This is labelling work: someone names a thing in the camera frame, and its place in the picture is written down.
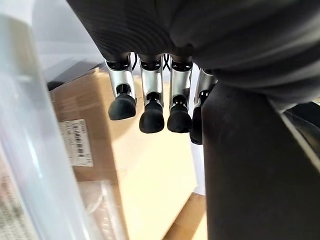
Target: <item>wooden floor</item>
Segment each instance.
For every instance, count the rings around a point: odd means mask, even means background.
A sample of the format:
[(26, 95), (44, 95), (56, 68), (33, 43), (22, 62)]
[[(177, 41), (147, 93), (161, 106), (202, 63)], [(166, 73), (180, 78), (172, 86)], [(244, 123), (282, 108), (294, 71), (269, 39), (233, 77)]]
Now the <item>wooden floor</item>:
[(207, 240), (206, 197), (193, 193), (163, 240)]

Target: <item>black cable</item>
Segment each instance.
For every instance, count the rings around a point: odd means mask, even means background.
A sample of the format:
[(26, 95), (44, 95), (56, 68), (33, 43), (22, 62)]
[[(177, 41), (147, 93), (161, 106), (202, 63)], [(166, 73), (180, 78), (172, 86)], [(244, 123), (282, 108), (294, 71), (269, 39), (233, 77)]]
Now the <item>black cable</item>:
[(163, 59), (164, 59), (164, 65), (163, 65), (162, 70), (164, 70), (167, 67), (169, 72), (171, 72), (171, 68), (169, 67), (169, 54), (168, 53), (164, 54)]
[(135, 69), (135, 67), (137, 65), (137, 61), (138, 61), (138, 55), (136, 53), (134, 53), (134, 63), (132, 65), (132, 71)]

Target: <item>robotic finger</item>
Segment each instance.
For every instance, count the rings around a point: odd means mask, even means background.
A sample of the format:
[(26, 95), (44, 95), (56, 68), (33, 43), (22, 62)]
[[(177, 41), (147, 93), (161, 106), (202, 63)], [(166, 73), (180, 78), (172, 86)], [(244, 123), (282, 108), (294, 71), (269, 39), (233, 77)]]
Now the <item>robotic finger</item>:
[(105, 64), (115, 97), (108, 110), (110, 119), (122, 120), (135, 116), (137, 95), (129, 54), (118, 61), (105, 59)]
[(140, 118), (139, 128), (146, 134), (160, 132), (165, 127), (162, 58), (162, 54), (140, 55), (144, 113)]
[(170, 116), (167, 128), (174, 133), (188, 133), (192, 127), (188, 114), (192, 66), (189, 57), (171, 56)]
[(190, 131), (190, 139), (194, 144), (202, 145), (201, 108), (217, 82), (218, 80), (211, 70), (200, 68), (194, 96), (192, 129)]

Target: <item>white sticker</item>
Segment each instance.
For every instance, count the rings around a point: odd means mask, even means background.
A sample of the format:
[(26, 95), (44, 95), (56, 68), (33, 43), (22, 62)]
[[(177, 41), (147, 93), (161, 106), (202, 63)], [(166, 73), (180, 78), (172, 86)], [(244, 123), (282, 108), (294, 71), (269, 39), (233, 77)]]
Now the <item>white sticker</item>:
[(71, 165), (93, 167), (85, 120), (63, 121), (59, 126)]

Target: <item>black rubber fingertip cap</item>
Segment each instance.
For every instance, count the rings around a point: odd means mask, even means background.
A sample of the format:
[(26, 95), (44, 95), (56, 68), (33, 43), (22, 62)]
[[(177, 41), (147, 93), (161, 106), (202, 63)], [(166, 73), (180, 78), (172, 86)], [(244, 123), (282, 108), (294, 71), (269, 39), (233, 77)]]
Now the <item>black rubber fingertip cap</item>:
[(201, 107), (195, 107), (192, 116), (190, 140), (193, 144), (202, 145), (202, 115)]
[(186, 110), (171, 111), (167, 128), (174, 133), (188, 133), (192, 127), (192, 120)]
[(153, 134), (162, 131), (165, 127), (163, 113), (158, 109), (148, 109), (141, 115), (139, 128), (145, 134)]
[(111, 120), (122, 120), (134, 117), (136, 115), (136, 102), (127, 94), (119, 95), (110, 104), (108, 114)]

